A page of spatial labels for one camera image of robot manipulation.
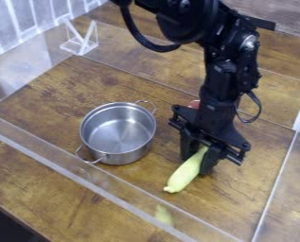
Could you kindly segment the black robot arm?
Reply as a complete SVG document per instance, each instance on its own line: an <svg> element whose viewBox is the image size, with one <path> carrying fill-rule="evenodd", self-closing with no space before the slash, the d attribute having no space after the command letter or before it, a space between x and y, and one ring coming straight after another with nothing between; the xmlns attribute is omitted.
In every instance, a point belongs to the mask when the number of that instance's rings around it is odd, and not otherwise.
<svg viewBox="0 0 300 242"><path fill-rule="evenodd" d="M219 0L110 0L118 7L135 41L155 52L174 51L197 43L203 48L205 81L195 109L173 106L170 125L179 130L181 158L189 159L199 146L207 151L198 159L198 173L210 172L219 160L242 163L249 142L237 132L241 97L254 102L251 90L258 87L258 37L253 23ZM128 6L136 5L155 15L169 45L152 43L132 22Z"/></svg>

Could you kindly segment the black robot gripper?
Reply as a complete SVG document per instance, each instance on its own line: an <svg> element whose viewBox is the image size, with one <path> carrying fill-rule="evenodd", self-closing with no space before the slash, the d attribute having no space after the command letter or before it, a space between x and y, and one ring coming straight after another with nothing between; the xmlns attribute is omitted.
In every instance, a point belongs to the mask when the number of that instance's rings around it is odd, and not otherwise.
<svg viewBox="0 0 300 242"><path fill-rule="evenodd" d="M199 106L191 109L173 105L169 125L179 131L179 156L186 161L205 145L198 173L205 176L218 164L227 159L235 165L242 164L250 144L234 128L235 99L218 101L211 93L199 90Z"/></svg>

